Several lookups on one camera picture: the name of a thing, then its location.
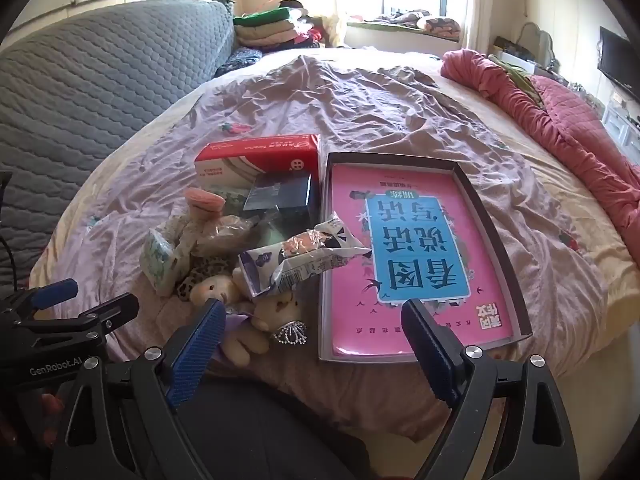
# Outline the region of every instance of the screw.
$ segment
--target screw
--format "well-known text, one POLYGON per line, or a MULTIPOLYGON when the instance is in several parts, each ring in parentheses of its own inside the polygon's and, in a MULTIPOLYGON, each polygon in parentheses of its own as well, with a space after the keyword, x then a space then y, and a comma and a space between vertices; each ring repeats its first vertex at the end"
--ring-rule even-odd
POLYGON ((162 350, 157 346, 152 346, 151 348, 147 348, 145 351, 145 359, 148 361, 155 361, 162 355, 162 350))
POLYGON ((98 363, 100 361, 98 360, 97 357, 89 357, 85 362, 84 362, 84 367, 87 370, 91 370, 92 368, 97 367, 98 363))
POLYGON ((479 346, 468 346, 465 348, 465 354, 472 359, 479 359, 482 357, 482 349, 479 346))
POLYGON ((545 365, 545 358, 543 358, 542 355, 533 354, 529 358, 529 361, 531 361, 531 364, 537 368, 542 368, 545 365))

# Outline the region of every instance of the red tissue box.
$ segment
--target red tissue box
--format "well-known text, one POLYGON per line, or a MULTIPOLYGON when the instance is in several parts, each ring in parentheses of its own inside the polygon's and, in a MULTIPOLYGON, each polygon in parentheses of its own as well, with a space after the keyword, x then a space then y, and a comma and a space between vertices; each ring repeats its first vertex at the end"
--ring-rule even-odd
POLYGON ((257 137, 212 142, 195 159, 198 184, 249 189, 260 173, 308 171, 316 182, 318 136, 257 137))

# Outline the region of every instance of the gray sofa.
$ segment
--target gray sofa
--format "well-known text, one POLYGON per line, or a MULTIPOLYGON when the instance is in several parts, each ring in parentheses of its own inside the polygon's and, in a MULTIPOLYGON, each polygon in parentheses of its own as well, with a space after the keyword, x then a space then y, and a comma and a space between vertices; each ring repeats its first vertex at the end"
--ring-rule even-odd
MULTIPOLYGON (((151 0, 50 25, 0 52, 0 232, 25 283, 89 174, 234 46, 230 4, 151 0)), ((0 298, 12 282, 0 247, 0 298)))

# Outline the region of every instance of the pink book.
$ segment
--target pink book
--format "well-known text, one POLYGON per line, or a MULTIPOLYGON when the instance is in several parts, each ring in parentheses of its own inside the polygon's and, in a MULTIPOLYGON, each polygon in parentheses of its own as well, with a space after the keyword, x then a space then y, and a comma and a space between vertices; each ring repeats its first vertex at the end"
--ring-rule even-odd
POLYGON ((454 173, 362 164, 334 164, 327 173, 325 212, 337 212, 373 250, 323 279, 322 359, 415 360, 400 323, 411 298, 465 346, 494 348, 529 335, 454 173))

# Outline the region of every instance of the pink bedsheet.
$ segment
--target pink bedsheet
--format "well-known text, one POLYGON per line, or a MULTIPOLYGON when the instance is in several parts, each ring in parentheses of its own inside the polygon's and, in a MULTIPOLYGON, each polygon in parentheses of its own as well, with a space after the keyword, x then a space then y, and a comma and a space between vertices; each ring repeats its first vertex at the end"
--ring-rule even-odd
POLYGON ((442 76, 478 90, 497 104, 580 178, 640 264, 640 173, 618 151, 597 118, 594 121, 594 115, 585 110, 588 107, 581 106, 561 85, 534 78, 545 112, 502 68, 474 50, 447 52, 443 62, 442 76))

